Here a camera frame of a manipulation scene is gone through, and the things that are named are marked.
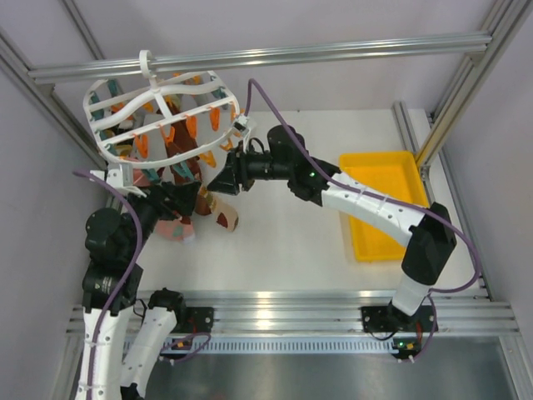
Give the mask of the white round clip hanger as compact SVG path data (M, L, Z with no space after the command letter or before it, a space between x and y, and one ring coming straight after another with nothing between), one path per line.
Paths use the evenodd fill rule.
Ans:
M142 77L146 86L104 99L98 93L110 80L98 80L82 100L97 150L108 163L158 169L194 157L211 161L215 149L232 146L232 139L237 138L232 122L242 112L237 97L216 72L176 73L168 78L145 73ZM196 138L200 118L210 123L212 138L172 157L152 153L153 142L172 141L173 123L185 122L189 135Z

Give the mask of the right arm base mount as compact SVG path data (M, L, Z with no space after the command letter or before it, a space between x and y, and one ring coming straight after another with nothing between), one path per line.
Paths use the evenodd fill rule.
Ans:
M364 333L384 341L398 333L428 333L436 322L436 314L431 306L421 306L408 316L390 303L362 307L361 320Z

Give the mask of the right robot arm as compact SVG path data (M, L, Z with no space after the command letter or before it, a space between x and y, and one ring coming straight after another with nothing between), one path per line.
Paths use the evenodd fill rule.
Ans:
M406 249L402 276L376 329L410 329L456 248L447 208L437 202L430 207L405 203L364 186L339 167L312 157L303 136L291 126L277 125L266 138L268 148L261 151L250 140L231 148L208 190L237 195L257 181L284 181L302 201L348 214L393 238Z

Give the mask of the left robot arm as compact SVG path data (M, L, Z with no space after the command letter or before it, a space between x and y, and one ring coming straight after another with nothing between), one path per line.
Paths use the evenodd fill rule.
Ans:
M186 301L163 288L150 297L133 344L123 349L143 270L137 259L160 221L192 215L201 184L169 182L120 199L86 222L90 262L82 280L84 349L78 399L143 399L164 340L184 328Z

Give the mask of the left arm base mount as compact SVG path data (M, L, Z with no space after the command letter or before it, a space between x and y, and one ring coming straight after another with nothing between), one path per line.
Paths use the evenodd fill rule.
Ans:
M188 307L182 333L210 333L213 323L213 307Z

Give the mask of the pink patterned sock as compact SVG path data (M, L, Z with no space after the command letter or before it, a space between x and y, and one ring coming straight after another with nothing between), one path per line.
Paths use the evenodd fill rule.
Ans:
M172 221L161 220L157 223L155 232L160 237L177 243L189 243L196 237L192 220L189 217L181 217Z

